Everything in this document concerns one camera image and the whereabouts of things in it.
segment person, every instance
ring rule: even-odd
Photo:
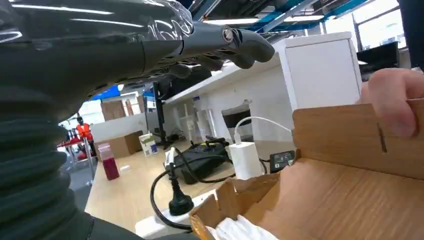
[[[359,104],[371,103],[374,111],[393,133],[413,136],[417,122],[407,100],[424,98],[424,31],[418,27],[424,10],[422,0],[400,0],[403,30],[415,70],[387,68],[375,72],[363,83]]]
[[[92,151],[92,156],[97,157],[96,149],[95,149],[94,141],[93,141],[93,135],[90,130],[90,125],[88,125],[87,123],[84,123],[83,117],[80,116],[80,113],[77,113],[76,121],[78,122],[76,129],[78,130],[79,139],[83,140],[84,137],[87,138],[88,144],[90,145],[90,148]]]

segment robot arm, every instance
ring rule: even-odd
[[[273,54],[254,32],[193,22],[175,0],[0,0],[0,239],[139,239],[76,208],[58,123],[131,78]]]

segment finger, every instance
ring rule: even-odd
[[[408,99],[424,97],[424,76],[407,69],[377,71],[368,83],[369,100],[376,115],[400,137],[412,136],[417,123]]]
[[[360,90],[360,97],[356,104],[369,104],[370,94],[368,90],[368,82],[363,82]]]

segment white shelf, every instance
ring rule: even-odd
[[[236,81],[243,81],[244,79],[257,74],[258,72],[264,72],[279,65],[281,65],[280,57],[278,56],[278,53],[275,53],[270,61],[265,63],[255,62],[254,65],[249,69],[241,69],[235,65],[229,66],[225,68],[220,74],[211,76],[165,100],[165,106],[200,96]]]

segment blue ceiling beam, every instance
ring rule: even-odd
[[[194,21],[200,21],[203,17],[207,17],[214,8],[220,4],[221,0],[205,0],[199,9],[192,15]]]
[[[258,33],[262,33],[260,30],[267,23],[264,22],[262,24],[255,24],[255,26],[239,26],[240,29],[246,29],[250,31],[257,31]],[[272,29],[271,32],[280,32],[280,31],[298,31],[303,29],[311,29],[320,25],[319,21],[309,22],[309,23],[298,23],[298,24],[280,24]]]
[[[264,16],[262,19],[258,21],[258,23],[269,23],[273,21],[274,19],[278,18],[281,14],[289,11],[293,7],[299,5],[304,0],[288,0],[284,5],[281,7],[275,9],[273,12],[269,13],[268,15]]]
[[[340,16],[344,13],[347,13],[356,7],[364,4],[368,0],[350,0],[346,2],[345,4],[333,9],[332,11],[328,12],[324,15],[324,18],[321,20],[322,22],[325,22],[329,17],[331,16]]]

